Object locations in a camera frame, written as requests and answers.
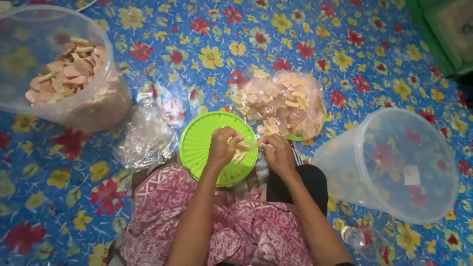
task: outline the plastic bucket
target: plastic bucket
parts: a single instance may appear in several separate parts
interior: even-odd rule
[[[31,106],[25,98],[31,79],[64,52],[63,45],[72,37],[105,48],[101,71],[77,94]],[[106,33],[86,16],[57,6],[27,5],[0,12],[0,87],[0,109],[86,132],[113,127],[131,106],[130,92],[115,65]]]
[[[325,173],[331,197],[409,223],[440,220],[458,194],[458,169],[444,137],[404,109],[369,114],[318,148],[312,164]]]

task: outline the pink patterned clothing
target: pink patterned clothing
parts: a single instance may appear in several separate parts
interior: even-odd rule
[[[121,254],[128,266],[161,266],[174,232],[197,183],[186,168],[170,164],[153,172],[135,192],[135,211]],[[207,266],[311,266],[294,206],[263,202],[258,194],[244,200],[228,192],[215,195],[213,233]]]

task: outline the plastic bag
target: plastic bag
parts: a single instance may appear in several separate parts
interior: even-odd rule
[[[279,71],[271,77],[263,71],[234,91],[235,108],[248,121],[260,121],[261,135],[291,135],[309,139],[324,123],[322,84],[308,74]]]
[[[177,134],[157,101],[133,108],[125,134],[125,139],[115,148],[114,156],[126,168],[164,163],[179,145]]]

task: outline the white label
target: white label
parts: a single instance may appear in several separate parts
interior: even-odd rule
[[[419,169],[416,165],[406,165],[404,167],[404,185],[418,186],[420,185]]]

